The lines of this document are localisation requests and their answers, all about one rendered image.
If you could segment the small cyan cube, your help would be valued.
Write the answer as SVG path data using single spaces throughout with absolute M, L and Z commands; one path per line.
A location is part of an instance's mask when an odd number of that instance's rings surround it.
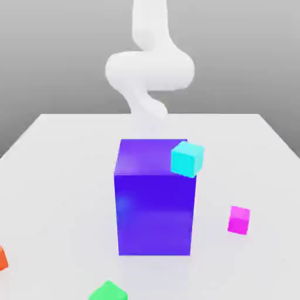
M 195 178 L 204 160 L 204 147 L 182 141 L 171 150 L 171 172 Z

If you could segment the small magenta cube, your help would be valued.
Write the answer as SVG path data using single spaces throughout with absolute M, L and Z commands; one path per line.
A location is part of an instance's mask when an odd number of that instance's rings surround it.
M 250 221 L 250 210 L 242 207 L 232 206 L 227 231 L 246 235 Z

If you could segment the small green cube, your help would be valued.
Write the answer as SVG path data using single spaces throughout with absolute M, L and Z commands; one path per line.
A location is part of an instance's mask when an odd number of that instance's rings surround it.
M 89 296 L 88 300 L 128 300 L 128 295 L 112 281 L 106 281 Z

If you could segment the small orange cube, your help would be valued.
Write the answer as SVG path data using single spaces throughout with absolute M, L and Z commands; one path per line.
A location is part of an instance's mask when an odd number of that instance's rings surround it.
M 3 247 L 0 245 L 0 271 L 8 268 L 8 260 Z

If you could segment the large purple box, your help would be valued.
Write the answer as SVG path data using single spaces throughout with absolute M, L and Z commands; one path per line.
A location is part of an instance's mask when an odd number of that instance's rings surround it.
M 122 139 L 114 171 L 120 255 L 189 255 L 196 179 L 171 172 L 178 139 Z

